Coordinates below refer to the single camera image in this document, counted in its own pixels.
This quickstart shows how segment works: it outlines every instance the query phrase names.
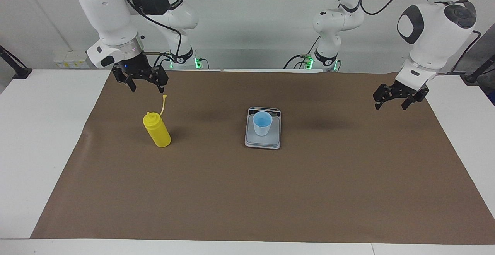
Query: green led light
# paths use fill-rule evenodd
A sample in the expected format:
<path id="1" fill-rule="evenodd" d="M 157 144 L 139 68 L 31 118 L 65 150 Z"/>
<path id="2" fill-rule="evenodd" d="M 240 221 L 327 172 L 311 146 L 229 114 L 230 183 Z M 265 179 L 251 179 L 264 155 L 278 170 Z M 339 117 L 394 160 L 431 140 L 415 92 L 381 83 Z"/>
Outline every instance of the green led light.
<path id="1" fill-rule="evenodd" d="M 339 69 L 340 69 L 340 66 L 342 65 L 342 61 L 341 60 L 336 60 L 335 61 L 335 65 L 334 65 L 334 69 L 332 70 L 333 72 L 339 72 Z"/>
<path id="2" fill-rule="evenodd" d="M 194 58 L 194 61 L 196 62 L 196 69 L 201 69 L 203 67 L 203 63 L 201 63 L 200 60 Z"/>
<path id="3" fill-rule="evenodd" d="M 314 59 L 313 58 L 308 58 L 308 59 L 309 61 L 306 62 L 306 69 L 311 70 L 313 68 Z"/>

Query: blue liquid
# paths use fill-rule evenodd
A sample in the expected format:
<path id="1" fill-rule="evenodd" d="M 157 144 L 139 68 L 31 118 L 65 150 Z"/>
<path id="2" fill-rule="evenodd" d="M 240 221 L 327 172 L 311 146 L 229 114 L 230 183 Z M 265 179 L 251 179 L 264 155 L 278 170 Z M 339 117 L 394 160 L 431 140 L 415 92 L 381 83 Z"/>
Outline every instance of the blue liquid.
<path id="1" fill-rule="evenodd" d="M 258 115 L 258 113 L 254 116 L 254 119 L 253 119 L 254 123 L 259 126 L 259 127 L 267 127 L 269 126 L 273 119 L 272 119 L 272 116 L 270 114 L 260 114 Z"/>

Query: white wall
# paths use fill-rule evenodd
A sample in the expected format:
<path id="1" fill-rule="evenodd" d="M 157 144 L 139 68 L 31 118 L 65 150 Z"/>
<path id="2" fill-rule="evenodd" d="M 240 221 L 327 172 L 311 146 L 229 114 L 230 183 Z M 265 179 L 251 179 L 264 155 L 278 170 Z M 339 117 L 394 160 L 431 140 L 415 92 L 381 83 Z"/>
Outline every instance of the white wall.
<path id="1" fill-rule="evenodd" d="M 316 39 L 313 16 L 337 6 L 335 0 L 186 1 L 200 15 L 200 25 L 189 31 L 193 45 L 213 68 L 281 68 Z M 374 11 L 387 1 L 364 0 L 364 5 Z M 422 2 L 396 0 L 380 15 L 366 16 L 359 29 L 342 33 L 342 70 L 397 71 L 410 50 L 396 32 L 397 19 L 409 5 Z M 495 22 L 493 2 L 472 2 L 478 10 L 477 29 L 484 32 Z M 77 0 L 0 0 L 0 13 L 0 44 L 34 68 L 53 68 L 53 50 L 86 50 L 98 39 Z M 159 32 L 133 17 L 146 36 L 145 49 L 164 50 Z"/>
<path id="2" fill-rule="evenodd" d="M 2 93 L 10 83 L 12 76 L 14 76 L 14 70 L 11 70 L 7 63 L 0 60 L 0 93 Z"/>

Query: electrical outlet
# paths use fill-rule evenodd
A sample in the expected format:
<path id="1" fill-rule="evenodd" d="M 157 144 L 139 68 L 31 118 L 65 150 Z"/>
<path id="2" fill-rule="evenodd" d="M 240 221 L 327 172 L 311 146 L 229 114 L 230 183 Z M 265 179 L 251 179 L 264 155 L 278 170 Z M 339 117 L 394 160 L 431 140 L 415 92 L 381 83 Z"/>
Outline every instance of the electrical outlet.
<path id="1" fill-rule="evenodd" d="M 58 68 L 90 68 L 86 59 L 88 56 L 82 51 L 72 51 L 66 53 L 56 53 L 53 61 Z"/>

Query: bottle cap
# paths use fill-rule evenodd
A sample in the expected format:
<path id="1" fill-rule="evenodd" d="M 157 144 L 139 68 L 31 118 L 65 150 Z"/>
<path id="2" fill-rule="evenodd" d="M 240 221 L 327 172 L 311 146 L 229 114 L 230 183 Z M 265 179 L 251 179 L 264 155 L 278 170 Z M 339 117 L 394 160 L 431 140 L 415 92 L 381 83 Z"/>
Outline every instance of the bottle cap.
<path id="1" fill-rule="evenodd" d="M 158 113 L 149 113 L 143 118 L 143 124 L 147 129 L 157 129 L 162 125 L 161 116 Z"/>

